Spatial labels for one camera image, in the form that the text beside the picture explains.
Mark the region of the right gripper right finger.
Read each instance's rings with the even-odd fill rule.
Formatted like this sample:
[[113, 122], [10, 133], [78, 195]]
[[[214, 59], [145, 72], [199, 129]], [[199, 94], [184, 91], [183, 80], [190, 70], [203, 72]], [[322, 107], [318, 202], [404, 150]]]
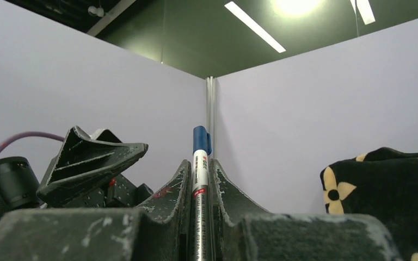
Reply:
[[390, 232], [361, 214], [278, 214], [208, 165], [217, 260], [401, 260]]

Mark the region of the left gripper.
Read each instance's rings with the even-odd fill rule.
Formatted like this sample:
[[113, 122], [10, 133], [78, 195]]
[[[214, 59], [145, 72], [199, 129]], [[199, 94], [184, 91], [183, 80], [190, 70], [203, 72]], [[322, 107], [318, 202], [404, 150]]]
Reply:
[[145, 183], [135, 186], [119, 175], [148, 151], [146, 143], [123, 143], [111, 130], [92, 134], [68, 130], [61, 149], [36, 191], [50, 207], [133, 208], [152, 196]]

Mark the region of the blue marker cap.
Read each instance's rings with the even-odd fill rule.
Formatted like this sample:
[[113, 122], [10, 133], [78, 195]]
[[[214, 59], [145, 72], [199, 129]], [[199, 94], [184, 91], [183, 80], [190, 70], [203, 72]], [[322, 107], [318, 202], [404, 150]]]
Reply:
[[204, 150], [207, 155], [212, 153], [211, 136], [204, 126], [193, 129], [193, 153], [198, 150]]

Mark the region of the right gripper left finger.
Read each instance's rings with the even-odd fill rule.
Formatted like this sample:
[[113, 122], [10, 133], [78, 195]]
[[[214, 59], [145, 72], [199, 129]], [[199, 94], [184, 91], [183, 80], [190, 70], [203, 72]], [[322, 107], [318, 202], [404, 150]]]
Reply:
[[191, 164], [133, 208], [22, 209], [0, 220], [0, 260], [187, 260]]

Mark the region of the white marker pen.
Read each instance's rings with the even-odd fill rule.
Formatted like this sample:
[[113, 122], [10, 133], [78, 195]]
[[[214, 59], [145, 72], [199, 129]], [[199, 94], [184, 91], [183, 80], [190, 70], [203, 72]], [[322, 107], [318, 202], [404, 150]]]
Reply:
[[189, 260], [215, 260], [209, 155], [194, 152], [191, 167]]

